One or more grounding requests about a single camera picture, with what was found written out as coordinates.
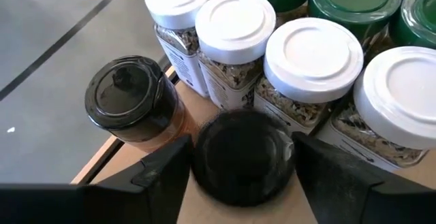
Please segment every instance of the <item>black lid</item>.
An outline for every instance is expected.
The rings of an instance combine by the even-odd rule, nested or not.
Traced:
[[[93,77],[85,94],[85,108],[97,126],[122,140],[140,142],[169,125],[177,99],[173,90],[152,59],[121,57]]]
[[[294,169],[294,145],[275,119],[255,110],[222,112],[198,136],[193,172],[212,197],[255,206],[275,196]]]

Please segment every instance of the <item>jar label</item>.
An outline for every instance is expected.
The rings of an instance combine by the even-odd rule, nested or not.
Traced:
[[[253,78],[245,87],[233,89],[211,72],[205,64],[201,61],[199,63],[206,80],[209,95],[215,105],[226,110],[253,106],[254,86],[258,76]]]
[[[389,162],[388,160],[379,156],[377,153],[374,153],[373,151],[338,131],[336,128],[334,128],[331,119],[329,119],[328,122],[317,133],[316,138],[340,148],[345,152],[351,153],[367,163],[380,167],[383,170],[393,172],[399,169],[399,166]]]
[[[269,101],[265,100],[263,97],[258,95],[256,92],[254,93],[254,108],[261,110],[274,118],[278,118],[279,121],[285,126],[288,135],[291,135],[292,132],[296,132],[296,131],[309,134],[316,126],[316,125],[313,125],[311,127],[302,126],[294,119],[290,118],[287,114],[282,112],[280,109],[278,109],[276,106],[272,105]]]
[[[176,70],[178,77],[201,96],[208,97],[209,94],[206,83],[204,82],[203,74],[198,65],[197,54],[187,56],[160,37],[157,37],[157,39],[161,43],[163,51],[170,60],[171,65]]]

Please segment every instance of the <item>floor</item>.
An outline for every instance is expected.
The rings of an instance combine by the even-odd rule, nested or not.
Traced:
[[[0,0],[0,182],[70,182],[110,136],[89,80],[130,54],[164,55],[144,0]]]

